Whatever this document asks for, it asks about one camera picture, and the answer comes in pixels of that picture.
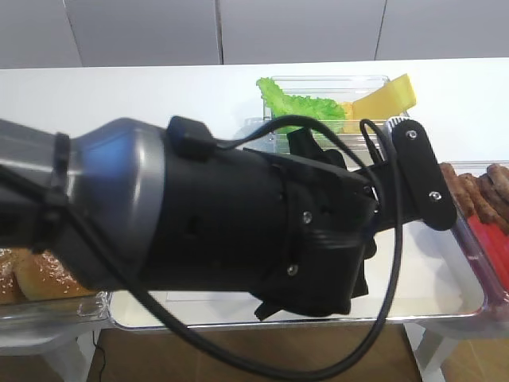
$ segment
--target white tray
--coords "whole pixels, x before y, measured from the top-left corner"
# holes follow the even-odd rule
[[[476,314],[483,305],[484,292],[453,234],[435,232],[420,222],[407,224],[404,234],[402,269],[390,320],[409,322]],[[249,294],[158,291],[153,295],[186,325],[202,329],[371,321],[387,287],[393,231],[379,233],[375,239],[379,249],[365,263],[369,295],[354,298],[348,316],[307,318],[280,312],[259,322],[254,311],[260,301]],[[113,293],[110,314],[114,324],[124,329],[161,328],[161,323],[125,291]]]

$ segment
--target white table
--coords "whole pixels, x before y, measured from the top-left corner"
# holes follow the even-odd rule
[[[171,115],[183,115],[230,138],[261,118],[261,76],[409,73],[418,98],[410,114],[426,128],[439,161],[494,161],[507,158],[507,68],[509,59],[500,58],[9,70],[0,71],[0,118],[78,136],[118,117],[163,127]],[[434,267],[432,259],[428,264]],[[192,320],[196,311],[188,314]]]

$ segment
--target lettuce leaf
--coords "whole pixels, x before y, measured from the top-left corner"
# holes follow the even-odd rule
[[[274,117],[295,114],[319,120],[346,119],[343,108],[334,99],[287,95],[271,78],[260,78],[256,84]]]

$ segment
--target cheese slice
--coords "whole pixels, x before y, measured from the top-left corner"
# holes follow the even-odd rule
[[[353,119],[388,119],[415,106],[416,102],[410,78],[404,74],[353,102]]]

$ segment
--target sausage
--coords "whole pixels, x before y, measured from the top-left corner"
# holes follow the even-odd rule
[[[447,183],[449,191],[453,195],[454,200],[458,204],[458,207],[462,211],[463,215],[466,218],[469,218],[474,213],[476,213],[476,210],[470,195],[461,186],[453,166],[451,166],[449,163],[441,163],[440,170],[444,175],[445,182]]]
[[[477,179],[480,193],[491,207],[505,220],[509,222],[509,203],[500,197],[495,191],[490,177],[485,174]]]
[[[488,176],[493,182],[496,192],[509,203],[509,170],[499,164],[488,166]]]
[[[490,204],[483,198],[477,186],[476,177],[471,173],[464,173],[458,177],[461,185],[470,195],[474,207],[476,209],[479,220],[485,224],[496,224],[499,228],[509,235],[509,224],[490,206]]]

